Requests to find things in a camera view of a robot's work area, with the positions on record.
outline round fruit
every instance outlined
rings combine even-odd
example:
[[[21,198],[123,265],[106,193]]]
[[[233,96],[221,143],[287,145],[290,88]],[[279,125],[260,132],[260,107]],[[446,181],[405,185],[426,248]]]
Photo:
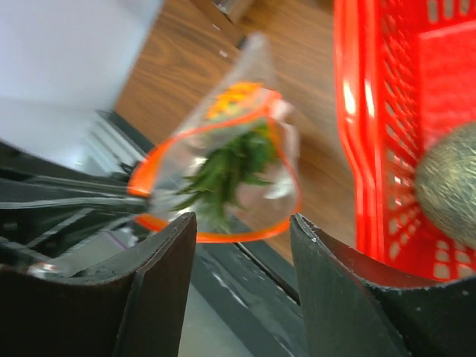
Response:
[[[455,129],[415,172],[423,213],[449,238],[476,248],[476,122]]]

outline red plastic basket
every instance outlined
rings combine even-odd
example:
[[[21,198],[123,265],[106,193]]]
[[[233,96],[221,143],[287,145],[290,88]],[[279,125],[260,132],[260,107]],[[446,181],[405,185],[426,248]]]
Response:
[[[414,168],[476,120],[475,0],[335,0],[341,142],[355,179],[357,248],[435,280],[476,270],[474,250],[422,214]]]

